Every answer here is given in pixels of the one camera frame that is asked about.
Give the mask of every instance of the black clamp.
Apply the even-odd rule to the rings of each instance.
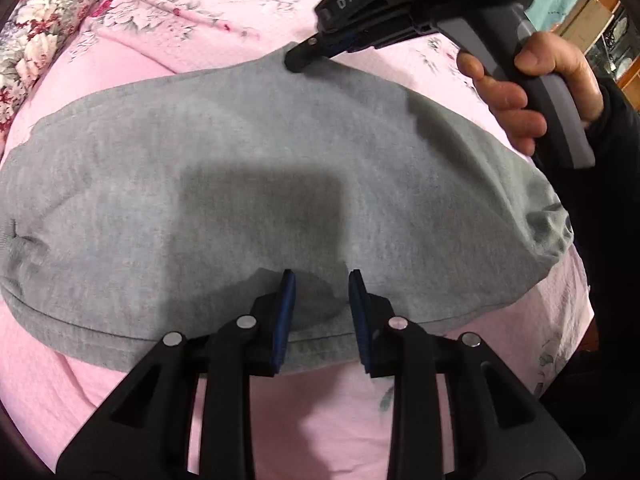
[[[536,140],[539,167],[583,169],[595,157],[566,83],[557,73],[530,77],[513,59],[536,28],[525,14],[533,0],[322,0],[318,33],[289,50],[284,64],[302,72],[319,57],[385,46],[440,32],[476,56],[489,75],[520,85],[546,135]]]
[[[254,480],[249,376],[273,377],[287,348],[296,278],[216,333],[169,332],[130,371],[63,451],[65,480]],[[200,474],[187,471],[196,384],[207,374]]]
[[[442,479],[436,375],[447,381],[456,468],[447,480],[577,480],[580,452],[479,335],[455,341],[396,316],[368,294],[359,270],[349,301],[360,360],[371,377],[395,378],[387,480]]]
[[[64,480],[255,480],[249,376],[280,370],[295,276],[250,314],[188,340],[169,332],[114,389],[63,451]],[[577,480],[580,453],[500,358],[474,333],[426,333],[368,294],[359,270],[349,300],[362,364],[395,378],[387,480]],[[187,471],[196,384],[207,374],[200,473]],[[443,473],[436,375],[447,380],[456,469]]]

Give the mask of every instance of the silver rivet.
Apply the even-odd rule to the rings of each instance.
[[[164,334],[162,342],[167,346],[178,346],[182,342],[182,335],[179,332],[169,332]]]
[[[236,319],[236,325],[244,329],[253,328],[256,323],[258,323],[258,320],[255,319],[254,316],[240,316],[238,319]]]
[[[482,339],[474,332],[465,332],[462,335],[462,342],[467,346],[471,346],[471,348],[475,348],[476,346],[480,346]]]
[[[393,316],[389,320],[389,326],[395,330],[404,330],[409,326],[409,322],[402,316]]]

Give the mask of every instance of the clamp handle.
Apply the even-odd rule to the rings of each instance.
[[[273,377],[287,350],[296,277],[212,334],[167,333],[123,378],[62,452],[61,480],[193,480],[191,417],[207,374],[200,480],[255,480],[249,376]]]
[[[593,150],[562,76],[527,76],[513,63],[536,31],[521,4],[472,10],[460,18],[439,22],[436,28],[476,56],[492,77],[522,86],[529,97],[528,108],[546,119],[546,134],[536,141],[536,156],[542,164],[574,170],[595,165]]]
[[[369,294],[359,270],[349,302],[361,362],[394,377],[387,480],[577,480],[574,444],[482,338],[431,335]],[[436,375],[447,385],[456,470],[444,475]]]

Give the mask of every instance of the black sleeve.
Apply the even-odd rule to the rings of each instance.
[[[640,119],[612,80],[605,109],[587,131],[588,170],[545,168],[569,212],[607,365],[640,370]]]

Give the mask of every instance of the tool handle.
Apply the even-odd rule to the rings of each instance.
[[[579,170],[595,165],[593,150],[562,76],[527,76],[513,63],[536,31],[520,4],[472,10],[462,18],[438,23],[437,27],[476,56],[493,78],[522,86],[529,98],[527,108],[542,113],[546,119],[546,134],[536,140],[536,156],[544,166]]]

